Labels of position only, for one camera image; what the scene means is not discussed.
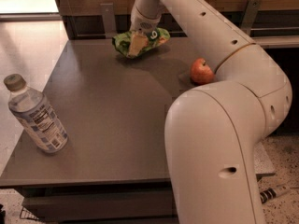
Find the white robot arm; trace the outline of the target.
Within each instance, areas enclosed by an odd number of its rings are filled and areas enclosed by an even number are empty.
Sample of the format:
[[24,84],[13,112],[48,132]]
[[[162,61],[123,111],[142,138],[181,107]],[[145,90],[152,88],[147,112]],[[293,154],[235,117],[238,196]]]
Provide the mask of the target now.
[[179,224],[266,224],[253,150],[286,118],[292,86],[248,35],[205,0],[135,0],[145,33],[167,9],[216,75],[182,93],[164,140]]

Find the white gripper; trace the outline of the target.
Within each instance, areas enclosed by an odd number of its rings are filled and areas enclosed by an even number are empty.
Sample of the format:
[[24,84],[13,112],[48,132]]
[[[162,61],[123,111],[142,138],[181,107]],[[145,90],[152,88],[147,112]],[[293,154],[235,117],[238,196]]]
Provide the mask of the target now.
[[128,50],[130,58],[137,57],[140,51],[148,45],[148,38],[145,34],[151,33],[156,29],[161,17],[147,18],[136,7],[133,7],[131,12],[131,42]]

